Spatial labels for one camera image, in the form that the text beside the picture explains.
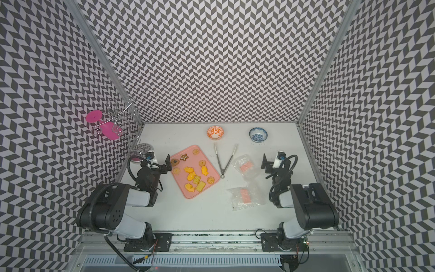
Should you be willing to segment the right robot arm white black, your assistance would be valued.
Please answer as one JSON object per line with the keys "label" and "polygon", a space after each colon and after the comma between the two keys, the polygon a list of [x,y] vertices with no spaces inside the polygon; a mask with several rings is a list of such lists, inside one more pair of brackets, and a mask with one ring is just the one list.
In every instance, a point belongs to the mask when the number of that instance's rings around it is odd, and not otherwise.
{"label": "right robot arm white black", "polygon": [[315,229],[337,227],[339,215],[324,187],[315,182],[308,185],[292,182],[297,155],[287,156],[279,151],[273,161],[263,156],[261,168],[272,179],[268,200],[279,209],[294,209],[295,217],[279,224],[276,234],[263,237],[273,249],[292,251],[306,248],[302,238]]}

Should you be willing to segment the yellow fish cookie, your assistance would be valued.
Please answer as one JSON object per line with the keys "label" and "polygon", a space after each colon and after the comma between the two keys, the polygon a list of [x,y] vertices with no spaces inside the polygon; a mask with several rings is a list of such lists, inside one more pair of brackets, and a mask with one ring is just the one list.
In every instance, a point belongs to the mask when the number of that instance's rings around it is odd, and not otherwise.
{"label": "yellow fish cookie", "polygon": [[188,191],[188,192],[195,192],[195,190],[196,190],[196,188],[191,184],[191,183],[186,183],[185,184],[185,189]]}

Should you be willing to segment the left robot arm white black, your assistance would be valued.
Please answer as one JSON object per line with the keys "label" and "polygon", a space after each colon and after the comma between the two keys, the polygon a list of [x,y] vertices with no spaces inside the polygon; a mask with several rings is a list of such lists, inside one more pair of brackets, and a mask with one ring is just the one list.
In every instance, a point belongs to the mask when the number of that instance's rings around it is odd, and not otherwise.
{"label": "left robot arm white black", "polygon": [[159,164],[152,151],[145,156],[132,155],[127,171],[134,185],[114,182],[99,184],[78,211],[77,226],[105,236],[125,238],[124,251],[152,251],[157,243],[150,223],[125,213],[127,207],[151,208],[163,190],[161,175],[172,171],[171,157]]}

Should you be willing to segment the yellow rectangular biscuit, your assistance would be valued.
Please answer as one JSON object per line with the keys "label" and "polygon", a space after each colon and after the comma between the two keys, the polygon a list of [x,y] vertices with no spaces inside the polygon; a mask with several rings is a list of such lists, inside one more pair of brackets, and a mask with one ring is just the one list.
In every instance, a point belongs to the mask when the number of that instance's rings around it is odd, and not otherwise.
{"label": "yellow rectangular biscuit", "polygon": [[200,181],[200,182],[197,184],[197,186],[195,187],[195,190],[198,191],[198,192],[201,192],[201,191],[204,190],[204,188],[205,188],[206,185],[207,185],[207,184],[206,184],[205,182]]}

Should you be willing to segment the clear resealable bag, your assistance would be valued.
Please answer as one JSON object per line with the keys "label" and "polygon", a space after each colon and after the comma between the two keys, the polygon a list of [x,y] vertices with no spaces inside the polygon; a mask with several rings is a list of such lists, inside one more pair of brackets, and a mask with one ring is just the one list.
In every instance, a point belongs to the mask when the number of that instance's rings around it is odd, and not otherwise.
{"label": "clear resealable bag", "polygon": [[232,165],[242,175],[244,180],[255,179],[261,170],[248,154],[237,157]]}

